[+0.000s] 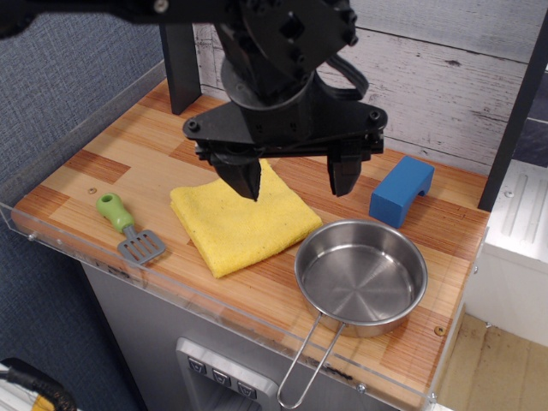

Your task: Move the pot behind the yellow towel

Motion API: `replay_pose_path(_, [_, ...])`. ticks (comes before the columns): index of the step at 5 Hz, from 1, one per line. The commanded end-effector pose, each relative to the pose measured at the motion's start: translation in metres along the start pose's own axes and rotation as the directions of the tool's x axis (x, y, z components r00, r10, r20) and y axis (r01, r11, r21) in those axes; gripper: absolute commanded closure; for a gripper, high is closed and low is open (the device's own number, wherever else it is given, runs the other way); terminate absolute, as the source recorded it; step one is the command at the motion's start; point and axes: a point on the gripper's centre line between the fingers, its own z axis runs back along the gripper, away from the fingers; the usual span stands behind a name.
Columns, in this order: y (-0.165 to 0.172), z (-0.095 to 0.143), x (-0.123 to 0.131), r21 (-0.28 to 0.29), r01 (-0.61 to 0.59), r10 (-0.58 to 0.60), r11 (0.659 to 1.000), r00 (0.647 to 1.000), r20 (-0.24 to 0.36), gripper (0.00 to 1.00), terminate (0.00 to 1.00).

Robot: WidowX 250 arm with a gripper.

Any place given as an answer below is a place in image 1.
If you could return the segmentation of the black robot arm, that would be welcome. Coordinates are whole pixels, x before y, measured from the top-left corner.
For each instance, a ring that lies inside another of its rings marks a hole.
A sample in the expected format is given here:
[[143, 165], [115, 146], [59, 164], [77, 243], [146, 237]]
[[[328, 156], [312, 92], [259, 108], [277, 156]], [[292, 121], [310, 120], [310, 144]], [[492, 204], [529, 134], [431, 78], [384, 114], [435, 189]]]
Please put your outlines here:
[[346, 1], [4, 1], [1, 35], [37, 15], [107, 13], [134, 24], [211, 23], [229, 102], [186, 121], [197, 156], [256, 200], [263, 158], [324, 156], [331, 192], [349, 194], [384, 148], [386, 113], [365, 104], [365, 76], [340, 56], [357, 43]]

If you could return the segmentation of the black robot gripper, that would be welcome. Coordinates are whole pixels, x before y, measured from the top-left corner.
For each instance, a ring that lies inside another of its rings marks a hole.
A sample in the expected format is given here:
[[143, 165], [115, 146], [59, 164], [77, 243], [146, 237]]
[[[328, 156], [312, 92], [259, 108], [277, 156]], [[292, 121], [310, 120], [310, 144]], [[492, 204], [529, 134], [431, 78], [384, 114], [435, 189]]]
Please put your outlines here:
[[317, 74], [288, 98], [266, 103], [231, 64], [222, 67], [227, 104], [187, 120], [183, 133], [196, 144], [200, 159], [243, 198], [259, 197], [258, 158], [326, 157], [331, 191], [349, 194], [361, 163], [384, 150], [388, 116], [344, 91], [326, 85]]

